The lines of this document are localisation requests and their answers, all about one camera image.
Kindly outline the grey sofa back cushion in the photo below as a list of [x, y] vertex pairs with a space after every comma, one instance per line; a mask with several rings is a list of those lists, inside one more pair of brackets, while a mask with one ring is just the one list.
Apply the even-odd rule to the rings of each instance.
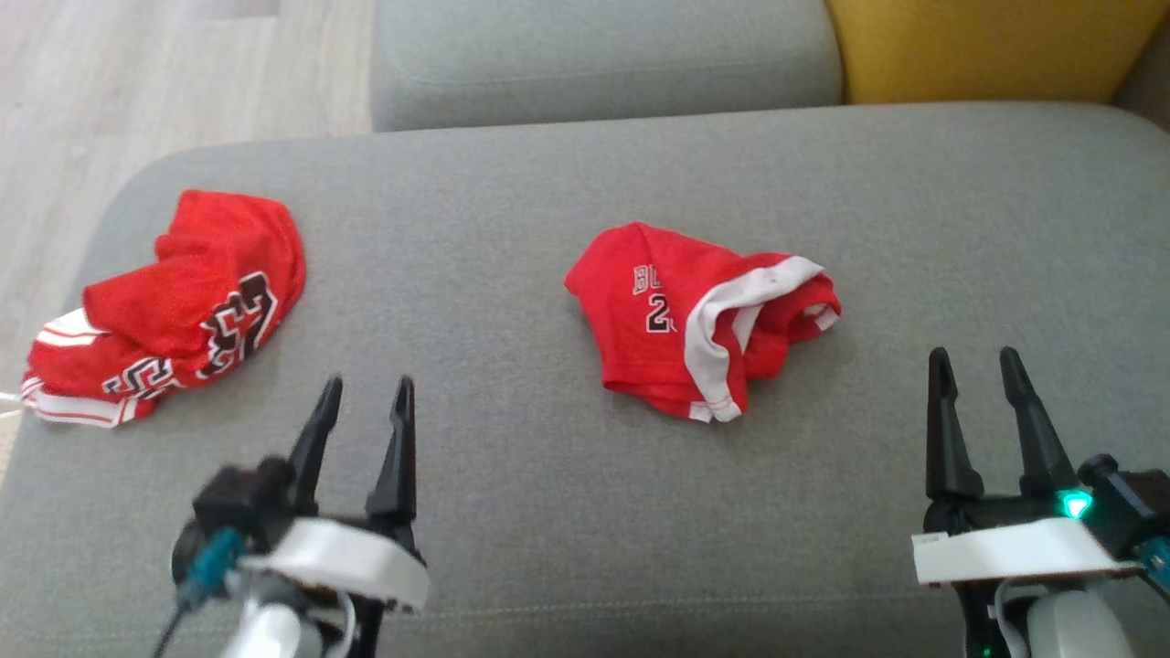
[[373, 130], [832, 107], [824, 0], [376, 0]]

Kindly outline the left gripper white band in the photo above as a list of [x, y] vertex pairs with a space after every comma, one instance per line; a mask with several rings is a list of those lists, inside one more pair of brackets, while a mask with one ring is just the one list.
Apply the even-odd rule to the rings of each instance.
[[[316, 487], [343, 390], [340, 376], [326, 379], [292, 446], [289, 462], [295, 477], [289, 496], [296, 513], [319, 509]], [[243, 569], [274, 573], [301, 587], [395, 602], [411, 610], [426, 606], [431, 575], [421, 558], [407, 550], [417, 548], [415, 385], [410, 376], [399, 378], [388, 421], [391, 441], [376, 487], [365, 501], [372, 532], [329, 519], [300, 518], [262, 557], [242, 558]]]

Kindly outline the red jersey number 23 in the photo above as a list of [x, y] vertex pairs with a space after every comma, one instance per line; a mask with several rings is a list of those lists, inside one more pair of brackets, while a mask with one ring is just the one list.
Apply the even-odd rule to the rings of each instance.
[[263, 348], [301, 299], [308, 261], [276, 200], [187, 190], [154, 262], [88, 286], [43, 324], [27, 356], [25, 407], [96, 429], [149, 417]]

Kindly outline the grey fabric sofa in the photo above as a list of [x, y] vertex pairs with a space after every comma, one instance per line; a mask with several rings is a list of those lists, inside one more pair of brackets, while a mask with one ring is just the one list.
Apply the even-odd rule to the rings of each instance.
[[[360, 514], [417, 385], [424, 614], [386, 658], [957, 658], [920, 587], [928, 354], [973, 466], [1021, 472], [1016, 347], [1074, 462], [1170, 472], [1170, 133], [1112, 107], [832, 107], [233, 144], [135, 174], [80, 286], [133, 270], [187, 189], [284, 203], [304, 296], [225, 381], [121, 430], [25, 420], [0, 491], [0, 658], [149, 658], [170, 553], [225, 462], [346, 391], [323, 512]], [[789, 251], [844, 317], [729, 424], [601, 386], [569, 267], [631, 221]]]

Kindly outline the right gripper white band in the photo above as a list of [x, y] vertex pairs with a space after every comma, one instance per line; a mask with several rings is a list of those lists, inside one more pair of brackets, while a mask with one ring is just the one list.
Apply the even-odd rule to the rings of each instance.
[[[1078, 472], [1049, 420], [1020, 354], [999, 354], [1005, 398], [1016, 412], [1023, 462], [1019, 491], [1024, 496], [1078, 491]], [[961, 429], [958, 388], [947, 349], [929, 356], [925, 495], [932, 503], [983, 496], [984, 484], [973, 469]], [[1112, 557], [1081, 518], [1093, 508], [1088, 493], [1058, 493], [1057, 516], [1004, 525], [962, 534], [925, 533], [911, 537], [911, 558], [923, 587], [975, 580], [1119, 578], [1137, 573], [1140, 563]]]

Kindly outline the yellow cushion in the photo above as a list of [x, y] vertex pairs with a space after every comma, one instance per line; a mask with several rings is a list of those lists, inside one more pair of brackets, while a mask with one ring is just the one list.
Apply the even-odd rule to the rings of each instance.
[[1170, 0], [825, 0], [852, 104], [1107, 103]]

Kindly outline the red shorts white stripe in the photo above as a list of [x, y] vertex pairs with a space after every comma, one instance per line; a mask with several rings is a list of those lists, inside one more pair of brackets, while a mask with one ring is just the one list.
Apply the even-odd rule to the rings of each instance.
[[603, 388], [696, 421], [743, 416], [748, 384], [782, 373], [790, 348], [844, 311], [806, 258], [743, 255], [644, 222], [603, 229], [564, 285], [593, 333]]

